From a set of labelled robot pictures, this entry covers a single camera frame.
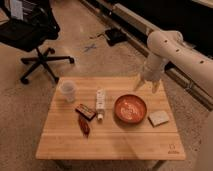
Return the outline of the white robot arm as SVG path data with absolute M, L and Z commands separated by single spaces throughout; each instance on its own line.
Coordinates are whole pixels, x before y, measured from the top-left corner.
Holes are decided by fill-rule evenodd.
M 186 47 L 179 31 L 153 31 L 148 36 L 147 46 L 150 53 L 134 85 L 135 91 L 146 81 L 150 81 L 153 83 L 153 91 L 156 92 L 165 66 L 171 61 L 213 97 L 213 60 Z

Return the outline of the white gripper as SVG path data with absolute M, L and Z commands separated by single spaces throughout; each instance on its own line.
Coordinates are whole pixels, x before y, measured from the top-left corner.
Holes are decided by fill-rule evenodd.
M 161 75 L 164 72 L 164 68 L 167 64 L 167 60 L 155 54 L 149 54 L 142 68 L 142 76 L 146 81 L 152 82 L 152 93 L 156 93 L 160 86 Z M 133 91 L 137 91 L 145 84 L 144 79 L 139 79 L 133 88 Z

